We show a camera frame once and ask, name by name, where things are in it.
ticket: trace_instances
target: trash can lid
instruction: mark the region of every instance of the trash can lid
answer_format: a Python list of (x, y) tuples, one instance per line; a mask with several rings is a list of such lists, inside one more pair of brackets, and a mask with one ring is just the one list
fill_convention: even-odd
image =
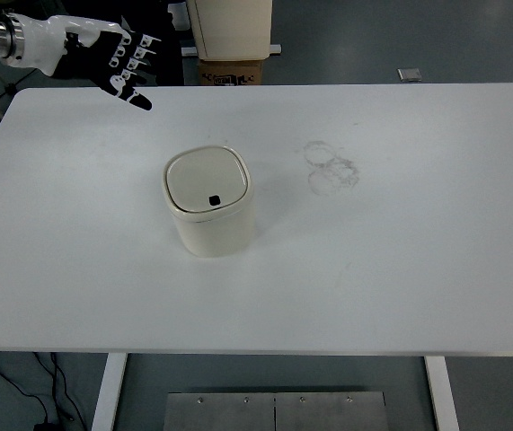
[(223, 146), (205, 146), (171, 159), (164, 170), (165, 191), (185, 213), (208, 213), (241, 200), (249, 175), (240, 156)]

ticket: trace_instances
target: white trash can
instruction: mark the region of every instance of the white trash can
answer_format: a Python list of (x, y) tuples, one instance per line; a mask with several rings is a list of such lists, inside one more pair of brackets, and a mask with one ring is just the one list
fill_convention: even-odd
[(164, 168), (164, 197), (186, 248), (202, 258), (248, 245), (254, 231), (252, 180), (242, 157), (225, 146), (174, 156)]

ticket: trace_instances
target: white robotic hand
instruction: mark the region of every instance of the white robotic hand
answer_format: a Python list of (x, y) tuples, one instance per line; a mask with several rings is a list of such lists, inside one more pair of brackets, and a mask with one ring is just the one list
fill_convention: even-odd
[(144, 110), (152, 103), (135, 90), (146, 82), (140, 73), (152, 74), (161, 41), (145, 34), (127, 31), (126, 34), (101, 31), (99, 38), (85, 47), (75, 38), (66, 44), (66, 61), (82, 65), (87, 76), (105, 92), (128, 101)]
[(142, 72), (158, 70), (161, 40), (88, 18), (55, 15), (39, 21), (18, 13), (6, 18), (0, 21), (0, 59), (8, 66), (36, 67), (48, 76), (66, 69), (139, 108), (152, 109), (135, 86), (146, 82)]

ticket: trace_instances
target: metal plate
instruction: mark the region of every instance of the metal plate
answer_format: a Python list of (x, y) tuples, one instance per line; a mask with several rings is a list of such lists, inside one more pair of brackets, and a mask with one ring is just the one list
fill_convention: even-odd
[(171, 393), (164, 431), (387, 431), (382, 392)]
[(387, 431), (382, 392), (276, 394), (277, 431)]
[(397, 71), (403, 83), (421, 83), (421, 72), (418, 68), (397, 69)]
[(273, 393), (170, 393), (164, 431), (274, 431)]

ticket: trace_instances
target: beige container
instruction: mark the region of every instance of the beige container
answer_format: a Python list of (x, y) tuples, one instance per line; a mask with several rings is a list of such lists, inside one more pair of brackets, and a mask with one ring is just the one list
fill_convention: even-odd
[(187, 0), (186, 5), (201, 60), (270, 56), (272, 0)]
[(248, 245), (254, 231), (253, 193), (242, 157), (225, 146), (180, 153), (164, 168), (164, 197), (182, 242), (202, 258)]

